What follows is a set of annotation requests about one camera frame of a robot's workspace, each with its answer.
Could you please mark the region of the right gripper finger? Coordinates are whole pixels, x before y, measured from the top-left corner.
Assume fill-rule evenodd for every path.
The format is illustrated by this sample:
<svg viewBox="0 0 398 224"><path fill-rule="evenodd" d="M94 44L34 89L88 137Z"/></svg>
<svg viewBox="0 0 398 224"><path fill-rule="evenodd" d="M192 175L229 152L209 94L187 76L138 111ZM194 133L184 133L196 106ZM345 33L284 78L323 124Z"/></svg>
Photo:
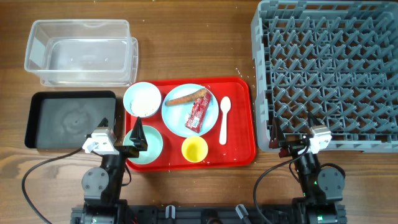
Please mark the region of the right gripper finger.
<svg viewBox="0 0 398 224"><path fill-rule="evenodd" d="M320 125L319 120L317 120L317 118L310 111L307 114L307 118L308 118L308 127L309 128Z"/></svg>
<svg viewBox="0 0 398 224"><path fill-rule="evenodd" d="M284 147L284 145L285 145L285 137L280 128L279 119L273 118L270 141L269 141L269 148L277 149L277 148Z"/></svg>

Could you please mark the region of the light blue rice bowl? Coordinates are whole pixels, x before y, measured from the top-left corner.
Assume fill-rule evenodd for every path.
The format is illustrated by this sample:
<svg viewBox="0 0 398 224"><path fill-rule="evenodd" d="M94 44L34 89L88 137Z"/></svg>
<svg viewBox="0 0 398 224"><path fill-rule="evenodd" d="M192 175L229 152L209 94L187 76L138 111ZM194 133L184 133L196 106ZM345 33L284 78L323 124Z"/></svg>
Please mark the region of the light blue rice bowl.
<svg viewBox="0 0 398 224"><path fill-rule="evenodd" d="M123 96L124 109L132 116L148 118L154 115L162 102L160 90L149 82L131 85Z"/></svg>

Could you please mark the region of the light blue plate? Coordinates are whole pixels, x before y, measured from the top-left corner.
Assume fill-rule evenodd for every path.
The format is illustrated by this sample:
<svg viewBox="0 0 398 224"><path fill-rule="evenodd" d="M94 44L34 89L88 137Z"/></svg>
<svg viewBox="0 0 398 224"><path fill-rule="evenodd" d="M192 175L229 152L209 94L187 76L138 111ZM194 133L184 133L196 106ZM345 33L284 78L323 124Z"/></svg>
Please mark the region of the light blue plate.
<svg viewBox="0 0 398 224"><path fill-rule="evenodd" d="M162 119L166 127L174 134L183 138L188 138L190 136L202 136L215 126L219 115L219 106L217 99L209 88L206 89L211 94L211 101L206 111L205 119L199 133L188 129L185 126L185 123L187 122L193 108L193 102L176 106L165 105L165 103L169 100L189 95L202 88L204 87L201 85L189 83L179 85L167 93L166 97L164 98L164 102L162 103Z"/></svg>

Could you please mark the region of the yellow plastic cup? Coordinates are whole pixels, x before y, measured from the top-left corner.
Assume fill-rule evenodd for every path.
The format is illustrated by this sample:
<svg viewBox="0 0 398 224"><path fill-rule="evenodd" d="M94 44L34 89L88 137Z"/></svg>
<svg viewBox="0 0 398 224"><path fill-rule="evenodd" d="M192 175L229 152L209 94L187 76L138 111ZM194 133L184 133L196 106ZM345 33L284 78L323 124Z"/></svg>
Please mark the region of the yellow plastic cup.
<svg viewBox="0 0 398 224"><path fill-rule="evenodd" d="M192 136L183 141L181 151L187 161L197 163L208 155L208 145L202 137Z"/></svg>

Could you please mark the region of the white plastic spoon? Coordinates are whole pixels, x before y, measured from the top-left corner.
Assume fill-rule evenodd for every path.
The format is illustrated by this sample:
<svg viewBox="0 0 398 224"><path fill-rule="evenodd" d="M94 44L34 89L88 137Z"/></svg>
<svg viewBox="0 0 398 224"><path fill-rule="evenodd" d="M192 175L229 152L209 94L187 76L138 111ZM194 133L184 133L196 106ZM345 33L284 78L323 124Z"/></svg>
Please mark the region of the white plastic spoon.
<svg viewBox="0 0 398 224"><path fill-rule="evenodd" d="M231 100L228 96L224 96L223 99L221 100L220 109L222 112L222 120L221 120L219 143L221 145L225 145L227 140L227 117L228 117L228 112L231 109Z"/></svg>

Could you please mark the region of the red snack wrapper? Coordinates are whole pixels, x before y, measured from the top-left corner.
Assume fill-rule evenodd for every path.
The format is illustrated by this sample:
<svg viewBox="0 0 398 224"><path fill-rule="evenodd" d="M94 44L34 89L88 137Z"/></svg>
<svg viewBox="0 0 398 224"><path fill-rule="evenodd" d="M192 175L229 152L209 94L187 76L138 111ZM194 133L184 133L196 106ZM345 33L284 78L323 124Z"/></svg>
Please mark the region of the red snack wrapper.
<svg viewBox="0 0 398 224"><path fill-rule="evenodd" d="M196 133L199 133L201 131L201 126L204 122L205 115L211 101L211 97L211 93L206 90L203 97L195 100L190 116L185 123L186 128Z"/></svg>

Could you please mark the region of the orange carrot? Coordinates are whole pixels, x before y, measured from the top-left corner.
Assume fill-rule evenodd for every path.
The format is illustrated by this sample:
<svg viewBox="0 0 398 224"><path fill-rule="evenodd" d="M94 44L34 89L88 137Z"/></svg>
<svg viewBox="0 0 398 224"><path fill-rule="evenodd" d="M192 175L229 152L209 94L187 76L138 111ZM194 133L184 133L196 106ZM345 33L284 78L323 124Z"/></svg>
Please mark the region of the orange carrot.
<svg viewBox="0 0 398 224"><path fill-rule="evenodd" d="M207 92L208 92L207 89L202 88L202 89L200 89L200 90L198 90L198 91L196 91L194 93L191 93L189 95L169 100L169 101L167 101L165 103L165 105L166 106L176 106L176 105L181 105L181 104L193 102L193 101L196 101L199 98L203 98L206 95Z"/></svg>

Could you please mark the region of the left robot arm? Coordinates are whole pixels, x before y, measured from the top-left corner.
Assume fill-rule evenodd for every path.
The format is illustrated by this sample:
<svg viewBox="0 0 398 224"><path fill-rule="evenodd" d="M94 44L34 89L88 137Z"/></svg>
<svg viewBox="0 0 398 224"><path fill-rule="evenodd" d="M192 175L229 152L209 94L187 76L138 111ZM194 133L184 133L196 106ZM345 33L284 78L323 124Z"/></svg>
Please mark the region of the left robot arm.
<svg viewBox="0 0 398 224"><path fill-rule="evenodd" d="M115 146L116 136L103 118L97 128L86 136L83 149L86 153L95 152L102 157L101 165L88 170L81 181L84 190L84 206L81 215L72 223L135 223L137 219L120 199L123 175L128 158L138 158L146 151L148 143L141 118L137 118L129 138L131 146Z"/></svg>

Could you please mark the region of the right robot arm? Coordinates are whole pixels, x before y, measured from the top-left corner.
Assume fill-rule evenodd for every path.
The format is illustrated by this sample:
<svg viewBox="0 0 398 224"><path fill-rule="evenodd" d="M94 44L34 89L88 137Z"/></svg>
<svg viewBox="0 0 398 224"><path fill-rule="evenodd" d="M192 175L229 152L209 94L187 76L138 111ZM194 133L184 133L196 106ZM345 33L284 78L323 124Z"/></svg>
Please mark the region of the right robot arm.
<svg viewBox="0 0 398 224"><path fill-rule="evenodd" d="M331 141L331 131L313 114L308 114L310 132L299 140L288 141L280 119L272 120L269 147L280 149L279 157L291 157L303 197L292 201L296 223L342 224L348 221L343 199L345 171L332 163L321 164L318 153Z"/></svg>

